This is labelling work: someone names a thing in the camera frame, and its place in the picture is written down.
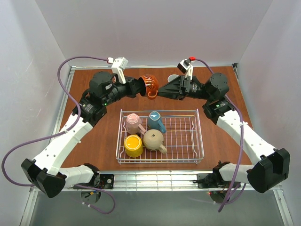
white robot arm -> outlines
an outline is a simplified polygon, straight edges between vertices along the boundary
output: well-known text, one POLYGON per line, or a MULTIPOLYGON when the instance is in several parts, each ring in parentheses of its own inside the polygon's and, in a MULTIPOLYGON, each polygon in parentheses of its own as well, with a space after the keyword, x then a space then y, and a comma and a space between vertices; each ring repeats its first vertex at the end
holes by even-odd
POLYGON ((107 113, 106 107, 123 97, 134 98, 137 94, 145 95, 146 86, 143 79, 125 77, 123 70, 127 64, 124 57, 113 63, 113 74, 98 72, 94 75, 79 102, 81 115, 75 126, 67 131, 78 117, 78 109, 74 108, 68 121, 61 129, 65 132, 55 138, 40 154, 32 160, 25 159, 21 165, 27 178, 48 197, 55 197, 66 186, 82 184, 96 187, 99 184, 97 167, 86 163, 71 168, 61 168, 62 163, 75 145, 99 122, 107 113))
MULTIPOLYGON (((238 144, 241 126, 244 127, 243 150, 252 165, 239 165, 237 182, 250 184, 256 191, 263 193, 287 179, 290 154, 284 149, 276 149, 264 141, 240 118, 234 106, 225 98, 229 91, 228 80, 221 73, 213 73, 203 84, 192 76, 191 61, 194 57, 182 60, 178 68, 185 75, 178 76, 165 86, 159 88, 158 96, 184 100, 186 97, 205 99, 203 110, 207 118, 226 131, 238 144)), ((224 184, 231 181, 236 165, 230 162, 219 163, 213 173, 200 181, 204 184, 224 184)))

white wall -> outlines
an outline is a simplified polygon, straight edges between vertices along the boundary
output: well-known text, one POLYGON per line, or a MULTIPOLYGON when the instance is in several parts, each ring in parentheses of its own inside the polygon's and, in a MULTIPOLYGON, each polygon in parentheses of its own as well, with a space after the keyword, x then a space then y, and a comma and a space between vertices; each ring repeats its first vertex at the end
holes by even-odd
MULTIPOLYGON (((66 58, 125 56, 177 65, 237 63, 272 0, 36 0, 66 58)), ((89 60, 74 65, 105 65, 89 60)))
POLYGON ((301 225, 301 2, 274 0, 239 62, 239 82, 255 130, 291 154, 284 195, 301 225))
MULTIPOLYGON (((21 142, 50 135, 62 98, 56 71, 65 58, 34 0, 0 2, 0 159, 21 142)), ((69 66, 63 70, 66 81, 69 66)), ((28 183, 21 169, 48 141, 16 150, 8 158, 8 174, 28 183)), ((12 185, 0 173, 0 225, 16 226, 29 188, 12 185)))

wire basket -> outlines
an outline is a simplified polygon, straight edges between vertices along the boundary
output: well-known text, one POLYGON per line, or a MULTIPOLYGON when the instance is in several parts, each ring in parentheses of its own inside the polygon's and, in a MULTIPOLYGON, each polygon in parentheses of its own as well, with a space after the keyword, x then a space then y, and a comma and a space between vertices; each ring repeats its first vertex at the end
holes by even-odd
POLYGON ((142 125, 147 129, 146 123, 152 111, 120 111, 119 131, 116 148, 116 158, 122 163, 198 163, 204 158, 203 141, 198 109, 195 111, 157 111, 160 113, 162 123, 166 128, 164 146, 167 153, 149 151, 143 146, 143 153, 132 158, 126 154, 124 142, 127 136, 126 119, 131 113, 140 116, 142 125))

brown wooden surface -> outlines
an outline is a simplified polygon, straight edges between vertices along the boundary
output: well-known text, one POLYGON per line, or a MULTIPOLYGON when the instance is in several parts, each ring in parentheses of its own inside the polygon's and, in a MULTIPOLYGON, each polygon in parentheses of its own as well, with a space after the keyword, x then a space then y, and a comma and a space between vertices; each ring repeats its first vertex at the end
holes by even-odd
MULTIPOLYGON (((76 70, 72 81, 70 93, 79 100, 83 91, 89 86, 89 81, 94 73, 101 70, 76 70)), ((246 105, 244 103, 237 79, 231 66, 213 67, 214 72, 221 72, 228 77, 230 91, 228 96, 237 104, 243 114, 244 121, 251 125, 246 105)), ((205 82, 210 73, 205 67, 195 67, 194 75, 200 82, 205 82)), ((179 74, 177 68, 142 68, 126 69, 125 76, 139 78, 144 74, 153 74, 157 77, 160 86, 167 83, 171 74, 179 74)), ((98 122, 94 129, 89 132, 81 143, 78 144, 63 163, 63 167, 78 166, 89 162, 99 170, 209 170, 217 165, 218 161, 237 162, 239 147, 231 137, 222 129, 214 125, 203 113, 202 105, 205 100, 186 98, 183 101, 171 100, 157 97, 149 100, 140 95, 131 99, 128 97, 113 103, 107 107, 107 114, 98 122), (199 109, 202 126, 202 138, 205 157, 196 165, 195 163, 131 163, 121 164, 116 160, 116 143, 118 137, 120 110, 195 110, 199 109)), ((63 115, 64 125, 75 104, 68 99, 63 115)), ((242 164, 250 164, 247 155, 244 153, 242 164)))

gray floor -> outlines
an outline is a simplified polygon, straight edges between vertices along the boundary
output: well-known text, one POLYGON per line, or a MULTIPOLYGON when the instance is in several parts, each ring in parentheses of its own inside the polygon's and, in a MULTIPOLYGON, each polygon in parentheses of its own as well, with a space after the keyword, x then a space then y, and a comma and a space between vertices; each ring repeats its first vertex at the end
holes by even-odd
MULTIPOLYGON (((80 192, 61 192, 53 199, 39 193, 31 226, 282 226, 273 191, 260 194, 244 191, 233 204, 218 213, 218 204, 205 191, 195 192, 113 192, 116 208, 103 215, 82 205, 80 192)), ((101 196, 97 207, 109 210, 111 198, 101 196)))

